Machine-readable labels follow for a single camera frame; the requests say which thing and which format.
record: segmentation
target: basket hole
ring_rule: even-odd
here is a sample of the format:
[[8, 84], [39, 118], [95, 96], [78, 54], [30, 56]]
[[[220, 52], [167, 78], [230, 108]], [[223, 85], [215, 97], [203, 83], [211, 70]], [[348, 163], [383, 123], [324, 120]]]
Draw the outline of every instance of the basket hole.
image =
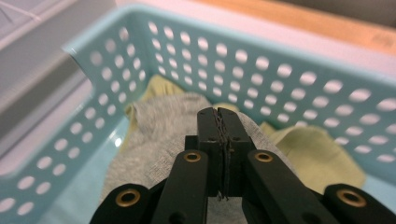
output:
[[352, 126], [346, 129], [346, 134], [348, 135], [358, 136], [361, 133], [363, 133], [363, 129], [357, 126]]
[[213, 79], [215, 80], [215, 83], [216, 83], [216, 84], [222, 86], [222, 84], [223, 84], [223, 78], [222, 78], [222, 76], [220, 76], [220, 75], [215, 75]]
[[246, 51], [239, 49], [235, 53], [235, 59], [239, 63], [246, 63], [248, 61], [248, 54]]
[[253, 74], [253, 76], [251, 76], [251, 83], [253, 83], [256, 86], [260, 86], [262, 84], [263, 80], [264, 80], [264, 78], [260, 74], [256, 73], [256, 74]]
[[23, 205], [21, 205], [18, 208], [17, 214], [20, 215], [20, 216], [25, 216], [28, 213], [30, 213], [33, 210], [34, 207], [35, 207], [35, 204], [32, 203], [32, 202], [24, 203]]
[[126, 48], [126, 52], [128, 53], [129, 57], [134, 56], [134, 45], [129, 44], [128, 47]]
[[186, 59], [187, 61], [191, 60], [191, 53], [189, 50], [183, 49], [181, 51], [181, 54], [183, 55], [184, 59]]
[[40, 184], [37, 189], [35, 190], [35, 192], [37, 194], [45, 194], [50, 190], [50, 182], [44, 182], [42, 184]]
[[136, 90], [136, 82], [135, 81], [131, 81], [129, 83], [129, 90], [130, 91], [135, 91]]
[[265, 102], [268, 105], [274, 105], [274, 104], [276, 104], [276, 101], [277, 101], [277, 99], [276, 99], [276, 97], [274, 95], [267, 95], [265, 97]]
[[198, 46], [201, 50], [206, 51], [209, 48], [209, 45], [207, 44], [207, 40], [203, 37], [198, 38]]
[[120, 95], [119, 95], [119, 101], [120, 101], [120, 103], [125, 103], [125, 101], [126, 101], [126, 94], [125, 94], [125, 92], [122, 92], [122, 93], [120, 93]]
[[271, 109], [268, 106], [263, 106], [260, 109], [260, 113], [262, 113], [264, 116], [269, 116], [271, 114]]
[[284, 108], [286, 111], [288, 111], [288, 112], [294, 112], [294, 111], [296, 110], [296, 108], [297, 108], [297, 105], [296, 105], [295, 103], [293, 103], [293, 102], [286, 102], [286, 103], [283, 105], [283, 108]]
[[158, 34], [157, 25], [156, 25], [154, 22], [149, 21], [149, 22], [148, 22], [148, 28], [150, 29], [150, 31], [151, 31], [154, 35], [157, 35], [157, 34]]
[[168, 49], [168, 52], [169, 52], [170, 54], [173, 54], [173, 55], [176, 54], [176, 50], [175, 50], [175, 47], [174, 47], [173, 45], [167, 44], [167, 45], [166, 45], [166, 48]]
[[120, 90], [120, 83], [119, 83], [118, 81], [113, 81], [113, 82], [111, 83], [111, 90], [112, 90], [113, 92], [119, 91], [119, 90]]
[[174, 79], [178, 80], [178, 74], [177, 74], [177, 72], [172, 71], [172, 72], [171, 72], [171, 75], [172, 75], [172, 77], [173, 77]]
[[387, 133], [396, 134], [396, 123], [390, 124], [387, 128]]
[[373, 145], [384, 145], [388, 142], [388, 138], [382, 135], [375, 135], [369, 139], [369, 143]]
[[330, 80], [324, 85], [323, 90], [327, 93], [337, 93], [343, 88], [343, 83], [339, 80]]
[[247, 90], [247, 95], [249, 96], [249, 97], [251, 97], [251, 98], [257, 98], [257, 96], [259, 95], [259, 92], [256, 90], [256, 89], [254, 89], [254, 88], [249, 88], [248, 90]]
[[67, 140], [64, 138], [59, 139], [58, 141], [56, 141], [54, 147], [57, 151], [62, 151], [67, 147]]
[[99, 118], [99, 119], [96, 120], [96, 122], [95, 122], [95, 127], [96, 127], [97, 129], [101, 129], [101, 128], [103, 128], [104, 126], [105, 126], [105, 120], [104, 120], [103, 118]]
[[367, 154], [367, 153], [371, 152], [371, 150], [372, 149], [370, 147], [363, 146], [363, 145], [355, 147], [355, 151], [358, 153], [361, 153], [361, 154]]
[[62, 175], [65, 170], [66, 170], [66, 165], [61, 163], [55, 166], [55, 168], [53, 168], [52, 173], [54, 175]]
[[82, 142], [85, 144], [90, 143], [92, 138], [93, 138], [92, 133], [90, 133], [90, 132], [84, 133], [82, 135]]
[[388, 98], [381, 101], [376, 108], [381, 111], [392, 111], [396, 109], [396, 99]]
[[380, 155], [380, 156], [378, 156], [376, 159], [377, 159], [378, 161], [381, 161], [381, 162], [393, 162], [393, 161], [396, 160], [396, 158], [395, 158], [394, 156], [392, 156], [392, 155], [387, 155], [387, 154]]
[[201, 79], [207, 79], [207, 72], [205, 70], [203, 70], [203, 69], [199, 69], [198, 70], [198, 76]]
[[227, 47], [224, 44], [219, 43], [216, 45], [216, 52], [219, 56], [225, 57], [227, 56]]
[[50, 167], [52, 164], [52, 158], [51, 157], [43, 157], [37, 162], [37, 167], [41, 170], [47, 169]]
[[315, 119], [318, 116], [318, 112], [315, 110], [305, 110], [303, 117], [306, 119]]
[[303, 120], [299, 120], [299, 121], [296, 122], [295, 126], [297, 126], [297, 127], [306, 127], [306, 126], [308, 126], [308, 123], [306, 123]]
[[113, 39], [108, 39], [106, 41], [106, 50], [109, 53], [112, 53], [114, 50], [116, 50], [116, 42], [114, 42]]
[[95, 117], [95, 114], [96, 110], [93, 107], [90, 107], [85, 111], [85, 118], [93, 119]]
[[152, 46], [154, 46], [155, 49], [157, 49], [157, 50], [161, 49], [161, 44], [160, 44], [160, 41], [158, 41], [158, 39], [152, 38], [151, 42], [152, 42]]
[[339, 116], [349, 116], [353, 112], [351, 105], [340, 105], [335, 109], [335, 113]]
[[202, 66], [207, 66], [207, 58], [205, 55], [200, 54], [198, 55], [198, 62], [202, 65]]
[[377, 114], [366, 114], [363, 117], [361, 117], [361, 123], [366, 124], [366, 125], [373, 125], [378, 123], [380, 120], [380, 117]]
[[200, 81], [200, 82], [198, 83], [198, 87], [199, 87], [201, 90], [206, 91], [206, 84], [205, 84], [204, 82]]
[[173, 58], [169, 59], [169, 64], [170, 64], [173, 68], [177, 68], [177, 62], [175, 61], [175, 59], [173, 59]]
[[111, 79], [112, 76], [113, 76], [113, 75], [112, 75], [112, 73], [111, 73], [111, 70], [110, 70], [108, 67], [105, 67], [105, 68], [102, 70], [102, 77], [103, 77], [104, 80], [109, 81], [109, 80]]
[[162, 66], [158, 66], [158, 71], [160, 71], [161, 74], [165, 75], [165, 69]]
[[107, 97], [107, 95], [106, 95], [105, 93], [102, 93], [102, 94], [99, 96], [98, 101], [99, 101], [99, 104], [100, 104], [100, 105], [105, 105], [105, 104], [107, 104], [107, 102], [108, 102], [108, 97]]
[[244, 76], [244, 70], [241, 67], [234, 67], [233, 68], [233, 76], [236, 78], [242, 78]]
[[171, 28], [165, 26], [165, 27], [163, 27], [163, 31], [165, 32], [165, 35], [166, 35], [166, 37], [168, 37], [168, 39], [172, 40], [174, 38], [173, 31]]
[[238, 97], [235, 94], [232, 94], [232, 93], [228, 94], [228, 99], [232, 103], [236, 103], [236, 101], [238, 101]]
[[69, 150], [69, 153], [67, 154], [67, 156], [70, 159], [72, 159], [72, 160], [77, 158], [78, 155], [79, 155], [79, 148], [78, 147], [73, 147], [72, 149]]
[[190, 77], [184, 77], [184, 81], [191, 86], [192, 85], [192, 79]]
[[271, 83], [271, 90], [274, 92], [282, 92], [283, 91], [283, 82], [273, 81], [273, 83]]
[[277, 75], [280, 77], [289, 77], [291, 71], [292, 71], [291, 66], [284, 63], [277, 68]]
[[295, 100], [302, 100], [305, 97], [305, 90], [303, 89], [294, 89], [291, 92], [291, 97]]
[[312, 102], [315, 107], [323, 108], [329, 103], [329, 99], [325, 96], [318, 96]]
[[335, 118], [328, 118], [324, 121], [323, 123], [326, 127], [329, 128], [335, 128], [338, 126], [338, 124], [340, 124], [340, 120], [335, 119]]
[[117, 55], [116, 58], [115, 58], [115, 60], [114, 60], [114, 63], [115, 63], [115, 65], [116, 65], [118, 68], [122, 68], [122, 67], [123, 67], [123, 64], [124, 64], [124, 60], [123, 60], [122, 56]]
[[222, 61], [220, 61], [220, 60], [217, 60], [217, 61], [215, 62], [215, 67], [216, 67], [216, 69], [217, 69], [219, 72], [224, 72], [224, 71], [225, 71], [225, 64], [224, 64], [224, 62], [222, 62]]
[[122, 41], [127, 41], [129, 38], [128, 30], [125, 27], [120, 28], [119, 36]]
[[237, 82], [237, 81], [232, 81], [230, 83], [230, 87], [231, 87], [231, 90], [233, 90], [233, 91], [239, 91], [241, 88], [239, 82]]
[[35, 183], [35, 178], [28, 175], [18, 182], [18, 189], [29, 189]]
[[140, 71], [139, 73], [139, 80], [143, 81], [146, 79], [146, 72], [144, 70]]
[[102, 58], [102, 54], [100, 54], [98, 51], [94, 51], [93, 53], [91, 53], [91, 63], [93, 65], [100, 65], [102, 64], [103, 58]]
[[257, 58], [257, 60], [256, 60], [256, 67], [262, 71], [267, 70], [269, 64], [270, 64], [270, 61], [266, 57], [263, 57], [263, 56]]
[[288, 122], [289, 121], [289, 116], [287, 114], [279, 114], [277, 116], [277, 120], [279, 120], [280, 122]]
[[213, 88], [213, 93], [214, 93], [215, 95], [217, 95], [217, 96], [221, 96], [221, 89], [215, 87], [215, 88]]
[[253, 102], [252, 102], [251, 100], [245, 100], [244, 106], [245, 106], [247, 109], [251, 109], [251, 108], [253, 108], [254, 104], [253, 104]]
[[136, 58], [134, 59], [134, 69], [139, 69], [141, 65], [140, 59]]
[[371, 92], [366, 89], [358, 89], [350, 93], [349, 100], [352, 102], [363, 102], [367, 100], [371, 95]]
[[15, 204], [15, 199], [13, 198], [6, 198], [0, 202], [0, 213], [4, 213], [11, 209]]
[[159, 63], [163, 63], [163, 56], [161, 56], [161, 54], [155, 53], [155, 58]]
[[181, 32], [180, 33], [180, 38], [181, 41], [185, 44], [185, 45], [189, 45], [190, 44], [190, 36], [189, 34], [187, 34], [186, 32]]
[[123, 78], [125, 81], [128, 81], [129, 78], [131, 78], [131, 71], [129, 71], [129, 69], [125, 69], [125, 70], [122, 72], [122, 78]]
[[185, 71], [186, 73], [191, 74], [192, 69], [191, 69], [191, 66], [190, 66], [189, 64], [184, 63], [184, 64], [183, 64], [183, 68], [184, 68], [184, 71]]
[[116, 107], [114, 105], [110, 105], [107, 108], [107, 114], [111, 116], [114, 115], [115, 113], [116, 113]]
[[314, 84], [315, 80], [317, 80], [317, 75], [315, 75], [313, 72], [305, 72], [300, 77], [301, 84], [305, 86]]
[[334, 141], [336, 143], [338, 143], [339, 145], [344, 146], [349, 142], [349, 139], [347, 139], [345, 137], [337, 137]]

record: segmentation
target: white surface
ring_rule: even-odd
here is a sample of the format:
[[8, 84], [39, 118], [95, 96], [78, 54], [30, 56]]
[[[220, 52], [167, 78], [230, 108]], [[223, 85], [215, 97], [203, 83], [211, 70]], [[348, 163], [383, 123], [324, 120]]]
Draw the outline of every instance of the white surface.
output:
[[271, 21], [254, 19], [246, 15], [209, 7], [192, 1], [116, 0], [119, 7], [136, 2], [162, 8], [200, 21], [239, 30], [249, 35], [269, 39], [286, 46], [293, 46], [297, 49], [313, 52], [396, 78], [396, 57], [394, 56], [359, 48]]

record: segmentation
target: plastic basket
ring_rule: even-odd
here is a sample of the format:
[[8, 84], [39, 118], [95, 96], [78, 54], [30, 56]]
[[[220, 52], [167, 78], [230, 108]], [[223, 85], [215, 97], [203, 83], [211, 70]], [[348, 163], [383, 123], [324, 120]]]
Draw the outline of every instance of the plastic basket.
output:
[[[124, 134], [123, 108], [155, 74], [258, 123], [323, 127], [367, 174], [396, 185], [396, 84], [380, 74], [145, 6], [112, 12], [65, 50], [92, 94], [26, 165], [0, 179], [1, 223], [35, 223], [48, 212], [109, 136]], [[18, 188], [23, 181], [32, 183]]]

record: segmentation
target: gray cloth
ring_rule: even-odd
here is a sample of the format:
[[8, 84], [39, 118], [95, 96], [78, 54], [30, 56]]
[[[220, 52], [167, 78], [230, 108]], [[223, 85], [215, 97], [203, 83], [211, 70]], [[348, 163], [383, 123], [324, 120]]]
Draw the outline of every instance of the gray cloth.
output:
[[[120, 185], [134, 183], [151, 188], [168, 177], [176, 155], [184, 149], [185, 135], [196, 135], [198, 111], [210, 106], [204, 96], [190, 92], [133, 103], [138, 128], [131, 133], [128, 147], [111, 162], [102, 200]], [[274, 152], [291, 167], [253, 120], [237, 114], [257, 148]], [[221, 202], [209, 198], [207, 223], [247, 223], [241, 202], [240, 198]]]

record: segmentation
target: fabric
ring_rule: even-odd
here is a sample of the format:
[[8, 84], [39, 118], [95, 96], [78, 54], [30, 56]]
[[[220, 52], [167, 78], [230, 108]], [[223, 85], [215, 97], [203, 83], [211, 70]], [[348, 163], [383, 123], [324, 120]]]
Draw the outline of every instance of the fabric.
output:
[[[196, 93], [133, 103], [136, 129], [108, 168], [102, 200], [120, 185], [135, 183], [151, 188], [168, 177], [177, 153], [184, 150], [185, 135], [196, 135], [197, 112], [210, 106], [204, 96]], [[257, 148], [273, 151], [291, 167], [253, 120], [242, 113], [238, 116]], [[240, 198], [228, 202], [209, 198], [207, 223], [247, 223], [241, 203]]]
[[[165, 95], [177, 95], [183, 92], [184, 91], [175, 83], [169, 81], [168, 79], [160, 75], [155, 75], [149, 80], [146, 91], [143, 94], [140, 101], [146, 102], [147, 100], [152, 99], [154, 97], [165, 96]], [[129, 104], [124, 109], [125, 114], [129, 119], [129, 127], [128, 127], [128, 132], [125, 135], [125, 139], [120, 146], [120, 151], [123, 151], [127, 147], [125, 143], [129, 141], [129, 136], [131, 136], [131, 133], [134, 132], [137, 128], [137, 120], [133, 107], [134, 106], [132, 104]], [[227, 103], [215, 104], [213, 105], [213, 107], [216, 109], [218, 107], [223, 107], [226, 109], [230, 109], [234, 112], [239, 111], [237, 106]]]
[[323, 194], [331, 184], [363, 186], [363, 170], [324, 129], [307, 126], [276, 131], [268, 123], [260, 127], [293, 164], [307, 187]]

